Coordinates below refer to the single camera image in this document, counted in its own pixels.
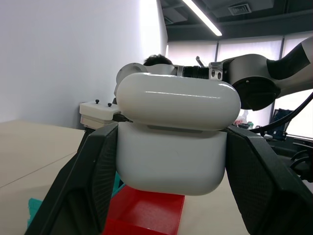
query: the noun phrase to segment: red tray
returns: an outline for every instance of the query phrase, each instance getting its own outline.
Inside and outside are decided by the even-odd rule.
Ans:
[[[177,235],[184,199],[125,186],[111,200],[103,235]]]

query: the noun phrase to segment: air vent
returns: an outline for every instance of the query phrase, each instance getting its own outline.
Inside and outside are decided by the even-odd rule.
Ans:
[[[233,16],[251,13],[251,10],[248,4],[231,6],[228,9]]]
[[[165,25],[169,25],[169,24],[173,24],[174,22],[171,21],[169,18],[167,17],[164,17],[164,22],[165,22]]]

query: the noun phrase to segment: beige tabletop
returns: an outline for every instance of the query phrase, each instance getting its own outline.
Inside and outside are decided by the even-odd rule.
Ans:
[[[84,132],[23,121],[0,123],[0,235],[22,235],[28,200],[44,199]],[[227,175],[204,196],[186,196],[179,235],[247,235]]]

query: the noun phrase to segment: black hair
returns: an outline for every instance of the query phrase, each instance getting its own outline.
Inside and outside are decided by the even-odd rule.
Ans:
[[[164,55],[151,55],[148,59],[145,60],[144,66],[152,66],[158,64],[172,65],[172,61],[167,59]]]

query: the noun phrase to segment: fluorescent light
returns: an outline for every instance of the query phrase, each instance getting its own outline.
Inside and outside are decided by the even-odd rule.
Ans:
[[[216,36],[221,36],[222,33],[209,20],[209,18],[194,4],[192,0],[182,0],[189,8],[215,33]]]

